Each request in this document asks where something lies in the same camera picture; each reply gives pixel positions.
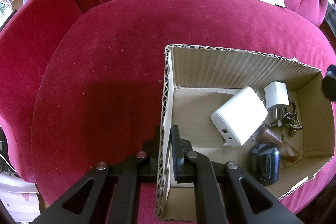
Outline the brown lipstick tube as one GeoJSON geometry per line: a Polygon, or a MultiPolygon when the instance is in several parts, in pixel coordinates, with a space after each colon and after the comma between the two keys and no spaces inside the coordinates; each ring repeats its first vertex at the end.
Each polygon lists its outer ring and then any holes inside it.
{"type": "Polygon", "coordinates": [[[275,143],[280,149],[280,155],[283,159],[289,162],[295,162],[298,160],[299,153],[285,140],[282,140],[275,133],[265,126],[261,126],[256,131],[258,141],[271,141],[275,143]]]}

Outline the small white plug adapter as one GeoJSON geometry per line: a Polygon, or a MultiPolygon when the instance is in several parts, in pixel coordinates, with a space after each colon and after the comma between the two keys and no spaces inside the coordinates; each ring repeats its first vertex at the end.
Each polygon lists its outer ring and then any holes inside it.
{"type": "Polygon", "coordinates": [[[280,111],[289,106],[288,91],[285,83],[274,81],[264,88],[266,108],[274,120],[279,120],[280,111]]]}

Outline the large white charger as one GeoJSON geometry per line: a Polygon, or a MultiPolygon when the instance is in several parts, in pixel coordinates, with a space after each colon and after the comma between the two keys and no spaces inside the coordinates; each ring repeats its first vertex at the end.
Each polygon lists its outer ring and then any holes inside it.
{"type": "Polygon", "coordinates": [[[241,147],[264,123],[268,110],[249,86],[242,88],[211,114],[211,121],[231,147],[241,147]]]}

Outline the metal keychain with charms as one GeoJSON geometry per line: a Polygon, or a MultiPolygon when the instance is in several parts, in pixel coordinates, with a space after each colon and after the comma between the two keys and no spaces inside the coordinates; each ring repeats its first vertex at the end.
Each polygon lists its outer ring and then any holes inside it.
{"type": "Polygon", "coordinates": [[[303,129],[303,126],[300,124],[298,112],[296,112],[296,104],[292,100],[289,100],[289,106],[291,110],[288,109],[288,106],[273,106],[272,114],[274,121],[267,125],[267,127],[269,129],[280,127],[282,131],[286,128],[288,136],[294,137],[297,131],[303,129]]]}

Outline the black tape roll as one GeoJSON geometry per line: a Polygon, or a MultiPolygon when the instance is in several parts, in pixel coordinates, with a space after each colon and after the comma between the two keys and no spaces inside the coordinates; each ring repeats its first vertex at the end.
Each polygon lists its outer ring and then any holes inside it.
{"type": "Polygon", "coordinates": [[[249,151],[249,173],[263,186],[274,184],[280,176],[280,149],[271,141],[254,145],[249,151]]]}

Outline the red velvet tufted sofa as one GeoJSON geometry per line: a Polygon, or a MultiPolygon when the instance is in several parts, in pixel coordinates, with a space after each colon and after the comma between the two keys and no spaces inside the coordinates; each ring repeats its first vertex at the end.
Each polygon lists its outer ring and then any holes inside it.
{"type": "MultiPolygon", "coordinates": [[[[318,68],[335,52],[310,13],[327,0],[28,0],[1,31],[1,126],[19,176],[54,203],[123,162],[162,118],[165,49],[266,53],[318,68]]],[[[157,177],[141,206],[155,218],[157,177]]]]}

